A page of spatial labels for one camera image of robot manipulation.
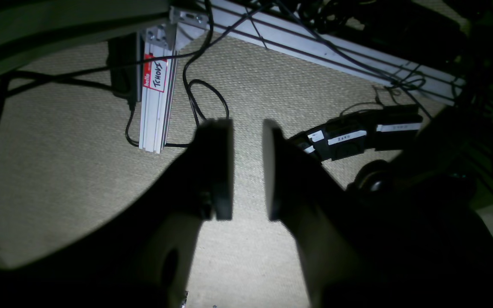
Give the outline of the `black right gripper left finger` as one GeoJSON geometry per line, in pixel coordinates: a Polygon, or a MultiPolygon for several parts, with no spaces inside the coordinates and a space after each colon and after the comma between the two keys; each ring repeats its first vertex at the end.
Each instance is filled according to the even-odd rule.
{"type": "Polygon", "coordinates": [[[200,227],[232,218],[232,121],[209,120],[109,222],[0,275],[0,308],[178,308],[200,227]]]}

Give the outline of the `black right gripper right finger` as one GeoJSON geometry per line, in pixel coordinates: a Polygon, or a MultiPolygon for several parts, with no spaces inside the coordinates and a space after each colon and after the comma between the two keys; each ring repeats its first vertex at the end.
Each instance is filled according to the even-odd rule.
{"type": "Polygon", "coordinates": [[[268,218],[293,236],[313,308],[493,308],[474,180],[376,160],[342,188],[264,121],[268,218]]]}

